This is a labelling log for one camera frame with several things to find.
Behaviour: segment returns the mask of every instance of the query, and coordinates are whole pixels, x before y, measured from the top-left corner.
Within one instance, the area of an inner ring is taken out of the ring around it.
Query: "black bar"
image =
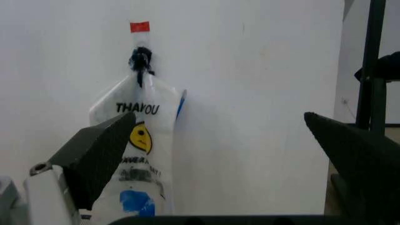
[[[380,91],[375,90],[374,82],[370,82],[371,90],[369,90],[368,81],[374,79],[375,68],[378,61],[383,18],[385,15],[385,4],[386,0],[371,0],[370,2],[356,118],[356,125],[363,129],[368,129],[370,116],[371,119],[377,118],[376,123],[381,121],[379,116],[380,113],[378,112],[378,106],[380,106],[380,104],[378,104],[376,100],[371,101],[371,99],[380,95]]]
[[[372,86],[371,132],[385,134],[386,117],[386,81],[375,77]]]

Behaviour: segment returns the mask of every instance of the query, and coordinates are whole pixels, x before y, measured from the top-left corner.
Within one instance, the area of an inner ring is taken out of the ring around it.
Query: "red tape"
[[[131,33],[149,32],[149,31],[150,31],[150,23],[148,21],[131,23]]]

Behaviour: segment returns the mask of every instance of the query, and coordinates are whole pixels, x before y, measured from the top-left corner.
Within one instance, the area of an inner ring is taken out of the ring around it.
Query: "plastic bag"
[[[149,47],[148,22],[139,24],[142,29],[133,29],[131,24],[135,50]],[[141,74],[130,73],[89,112],[91,125],[127,111],[136,115],[121,163],[94,203],[91,220],[95,224],[108,224],[126,216],[170,215],[173,211],[171,148],[185,91],[168,86],[148,68]]]

